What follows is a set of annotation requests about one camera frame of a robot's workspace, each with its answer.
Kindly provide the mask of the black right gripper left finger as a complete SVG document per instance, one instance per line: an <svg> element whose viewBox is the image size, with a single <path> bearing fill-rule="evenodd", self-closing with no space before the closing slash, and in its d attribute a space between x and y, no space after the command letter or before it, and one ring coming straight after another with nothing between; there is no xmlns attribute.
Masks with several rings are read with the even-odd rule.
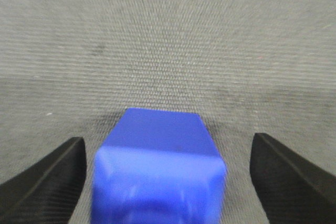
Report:
<svg viewBox="0 0 336 224"><path fill-rule="evenodd" d="M1 184L1 223L68 223L87 175L83 137L72 137Z"/></svg>

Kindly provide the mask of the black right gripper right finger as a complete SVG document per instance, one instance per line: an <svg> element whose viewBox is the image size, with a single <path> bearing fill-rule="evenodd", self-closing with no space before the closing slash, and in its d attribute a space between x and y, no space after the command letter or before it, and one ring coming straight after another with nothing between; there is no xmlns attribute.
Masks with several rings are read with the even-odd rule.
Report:
<svg viewBox="0 0 336 224"><path fill-rule="evenodd" d="M249 172L270 223L335 223L335 175L267 133L255 133Z"/></svg>

